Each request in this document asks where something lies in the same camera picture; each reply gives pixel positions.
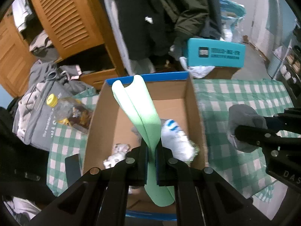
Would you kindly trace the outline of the white printed sock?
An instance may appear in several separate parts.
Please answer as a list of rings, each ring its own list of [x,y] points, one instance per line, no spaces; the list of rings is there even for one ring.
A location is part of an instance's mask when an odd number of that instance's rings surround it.
[[[129,150],[128,144],[118,143],[114,145],[112,155],[103,161],[105,169],[113,168],[118,162],[124,160]]]

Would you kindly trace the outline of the white blue striped sock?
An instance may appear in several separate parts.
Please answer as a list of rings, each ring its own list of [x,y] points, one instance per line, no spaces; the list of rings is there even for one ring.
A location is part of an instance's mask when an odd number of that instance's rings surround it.
[[[173,119],[167,119],[161,126],[162,146],[172,151],[173,157],[186,161],[185,147],[189,138],[180,125]]]

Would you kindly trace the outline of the grey sock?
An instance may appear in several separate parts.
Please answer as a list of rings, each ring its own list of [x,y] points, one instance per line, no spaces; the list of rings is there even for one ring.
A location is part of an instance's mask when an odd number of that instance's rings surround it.
[[[236,150],[244,153],[251,153],[257,148],[248,142],[240,141],[235,136],[235,129],[245,125],[248,127],[267,129],[266,120],[260,116],[255,109],[245,104],[235,104],[229,108],[229,120],[227,138]]]

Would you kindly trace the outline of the grey fleece garment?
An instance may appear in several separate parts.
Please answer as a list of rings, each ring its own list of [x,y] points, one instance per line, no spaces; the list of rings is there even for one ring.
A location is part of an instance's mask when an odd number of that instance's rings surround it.
[[[165,123],[167,119],[161,119],[161,126],[163,126],[163,124]],[[141,134],[138,132],[136,127],[132,127],[131,132],[133,132],[136,137],[137,137],[137,142],[140,145],[141,144],[141,140],[142,140],[142,136]],[[129,194],[134,194],[136,191],[138,191],[138,189],[140,188],[140,186],[130,186],[128,189]]]

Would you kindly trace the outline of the green sparkly knit cloth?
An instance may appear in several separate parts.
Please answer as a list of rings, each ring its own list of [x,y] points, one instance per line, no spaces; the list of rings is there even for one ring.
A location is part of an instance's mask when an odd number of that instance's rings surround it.
[[[186,161],[185,163],[190,166],[194,159],[199,154],[200,148],[191,140],[188,140],[185,147]]]

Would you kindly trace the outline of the black phone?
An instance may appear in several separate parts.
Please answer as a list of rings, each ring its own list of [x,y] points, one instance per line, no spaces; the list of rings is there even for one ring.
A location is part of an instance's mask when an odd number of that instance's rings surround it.
[[[68,187],[71,187],[81,176],[81,161],[78,153],[65,158],[65,172]]]

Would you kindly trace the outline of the shoe rack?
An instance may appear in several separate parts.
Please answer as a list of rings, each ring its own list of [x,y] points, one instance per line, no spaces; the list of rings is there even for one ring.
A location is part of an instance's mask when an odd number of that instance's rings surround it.
[[[281,81],[294,102],[300,102],[300,23],[297,22],[285,42],[275,50],[280,60],[274,80]]]

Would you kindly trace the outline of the blue cardboard box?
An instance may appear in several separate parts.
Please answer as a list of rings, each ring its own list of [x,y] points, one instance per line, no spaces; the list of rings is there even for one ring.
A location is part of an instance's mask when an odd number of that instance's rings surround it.
[[[154,73],[106,80],[93,114],[83,170],[104,168],[116,144],[130,148],[145,138],[151,160],[155,142],[191,167],[208,165],[204,123],[188,72]]]

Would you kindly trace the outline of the green checkered tablecloth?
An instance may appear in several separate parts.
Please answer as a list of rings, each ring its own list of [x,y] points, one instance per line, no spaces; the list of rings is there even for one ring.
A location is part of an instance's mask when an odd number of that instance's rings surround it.
[[[194,80],[204,119],[209,163],[245,197],[271,200],[276,179],[252,135],[293,137],[275,115],[293,106],[283,83],[273,80]]]

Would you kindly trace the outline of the white plastic bag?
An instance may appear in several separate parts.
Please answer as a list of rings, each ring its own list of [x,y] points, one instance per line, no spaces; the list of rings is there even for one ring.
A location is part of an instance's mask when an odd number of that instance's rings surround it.
[[[188,66],[186,57],[180,57],[179,62],[185,71],[188,71],[194,78],[202,79],[215,69],[215,66]]]

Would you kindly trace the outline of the teal shoe box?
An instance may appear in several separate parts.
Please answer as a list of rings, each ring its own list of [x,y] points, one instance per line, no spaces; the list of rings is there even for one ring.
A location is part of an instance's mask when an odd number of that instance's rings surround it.
[[[188,66],[242,68],[245,45],[222,40],[190,38],[184,49]]]

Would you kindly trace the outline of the grey clothes pile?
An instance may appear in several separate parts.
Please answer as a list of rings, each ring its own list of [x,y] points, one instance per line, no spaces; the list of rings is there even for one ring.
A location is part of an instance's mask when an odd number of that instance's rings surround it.
[[[30,88],[46,81],[60,83],[72,95],[92,88],[91,85],[80,81],[82,71],[79,65],[58,66],[55,63],[59,54],[45,30],[33,39],[29,51],[37,58],[30,69]]]

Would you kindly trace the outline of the blue clear plastic bag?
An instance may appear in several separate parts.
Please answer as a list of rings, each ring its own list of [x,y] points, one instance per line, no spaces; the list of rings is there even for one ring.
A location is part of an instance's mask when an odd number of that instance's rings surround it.
[[[219,0],[221,11],[222,38],[226,42],[241,43],[241,22],[246,15],[245,6],[230,0]]]

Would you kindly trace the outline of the black hanging coat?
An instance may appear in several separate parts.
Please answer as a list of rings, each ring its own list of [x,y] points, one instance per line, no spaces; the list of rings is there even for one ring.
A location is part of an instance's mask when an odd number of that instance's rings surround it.
[[[173,22],[160,0],[116,0],[118,22],[131,60],[167,55]]]

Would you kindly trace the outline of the olive hanging jacket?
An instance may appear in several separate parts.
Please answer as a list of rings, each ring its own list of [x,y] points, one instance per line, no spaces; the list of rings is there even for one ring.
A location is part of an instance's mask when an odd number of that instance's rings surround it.
[[[159,0],[174,24],[176,37],[187,40],[198,36],[209,18],[207,0]]]

